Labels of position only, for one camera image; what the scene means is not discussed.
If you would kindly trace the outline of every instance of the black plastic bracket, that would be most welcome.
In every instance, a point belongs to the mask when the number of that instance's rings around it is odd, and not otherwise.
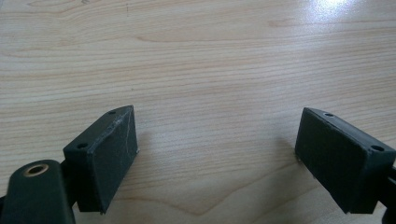
[[[305,108],[295,153],[345,213],[396,205],[396,151],[335,115]]]
[[[133,106],[105,113],[64,148],[62,164],[35,161],[11,176],[0,223],[73,224],[75,202],[105,213],[137,152]]]

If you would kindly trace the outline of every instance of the screw hole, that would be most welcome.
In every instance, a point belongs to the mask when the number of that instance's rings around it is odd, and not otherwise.
[[[372,146],[372,149],[377,150],[377,151],[384,151],[385,149],[379,146]]]
[[[78,144],[77,148],[78,148],[78,149],[83,149],[84,147],[87,147],[87,146],[88,146],[88,144],[86,144],[86,143],[81,143],[81,144]]]
[[[41,175],[44,172],[46,172],[48,169],[49,166],[47,164],[38,164],[27,168],[26,171],[23,173],[23,175],[26,177]]]

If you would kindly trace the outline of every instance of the black mount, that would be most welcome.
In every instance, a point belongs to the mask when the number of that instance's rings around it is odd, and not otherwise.
[[[105,113],[64,148],[65,160],[35,161],[9,179],[1,224],[74,224],[81,212],[105,213],[137,154],[134,107]]]
[[[335,115],[305,108],[295,153],[345,213],[372,214],[378,201],[396,223],[396,151]]]

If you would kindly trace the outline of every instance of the black plastic part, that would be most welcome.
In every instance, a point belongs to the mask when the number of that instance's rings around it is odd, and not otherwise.
[[[136,153],[131,105],[105,113],[64,148],[64,171],[73,175],[70,191],[81,212],[106,212]]]
[[[35,161],[11,176],[0,223],[75,223],[57,161]]]
[[[325,111],[305,108],[296,155],[347,213],[372,214],[396,151]]]

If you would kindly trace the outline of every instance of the metal grommet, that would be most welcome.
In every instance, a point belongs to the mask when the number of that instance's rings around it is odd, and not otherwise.
[[[50,167],[45,163],[33,165],[33,166],[27,168],[23,172],[23,175],[26,177],[33,177],[33,176],[41,175],[44,172],[46,172],[49,168]]]

